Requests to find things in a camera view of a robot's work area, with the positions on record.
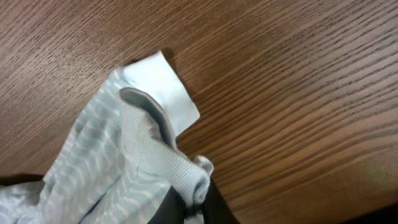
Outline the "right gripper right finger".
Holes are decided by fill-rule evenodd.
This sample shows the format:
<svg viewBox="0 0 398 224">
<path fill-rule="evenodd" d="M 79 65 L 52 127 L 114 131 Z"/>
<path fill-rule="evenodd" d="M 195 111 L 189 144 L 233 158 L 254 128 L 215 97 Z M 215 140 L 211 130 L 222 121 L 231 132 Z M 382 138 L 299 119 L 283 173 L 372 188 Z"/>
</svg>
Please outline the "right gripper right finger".
<svg viewBox="0 0 398 224">
<path fill-rule="evenodd" d="M 201 208 L 204 224 L 240 224 L 213 179 Z"/>
</svg>

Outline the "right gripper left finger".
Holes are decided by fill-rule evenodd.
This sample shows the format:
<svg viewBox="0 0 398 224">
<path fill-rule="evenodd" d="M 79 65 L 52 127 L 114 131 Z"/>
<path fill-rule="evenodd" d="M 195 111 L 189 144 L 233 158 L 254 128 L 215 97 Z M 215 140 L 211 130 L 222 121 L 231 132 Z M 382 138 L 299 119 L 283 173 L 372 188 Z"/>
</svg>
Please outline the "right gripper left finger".
<svg viewBox="0 0 398 224">
<path fill-rule="evenodd" d="M 185 203 L 178 192 L 171 187 L 148 224 L 184 224 L 184 221 Z"/>
</svg>

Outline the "light blue striped garment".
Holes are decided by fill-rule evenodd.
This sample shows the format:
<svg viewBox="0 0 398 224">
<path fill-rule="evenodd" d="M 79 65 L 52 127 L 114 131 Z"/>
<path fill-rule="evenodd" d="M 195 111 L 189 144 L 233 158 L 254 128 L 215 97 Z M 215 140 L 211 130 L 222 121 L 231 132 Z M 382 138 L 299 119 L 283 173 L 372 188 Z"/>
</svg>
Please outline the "light blue striped garment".
<svg viewBox="0 0 398 224">
<path fill-rule="evenodd" d="M 199 111 L 162 52 L 113 70 L 35 182 L 1 188 L 2 223 L 148 223 L 175 192 L 206 198 L 213 164 L 176 138 Z"/>
</svg>

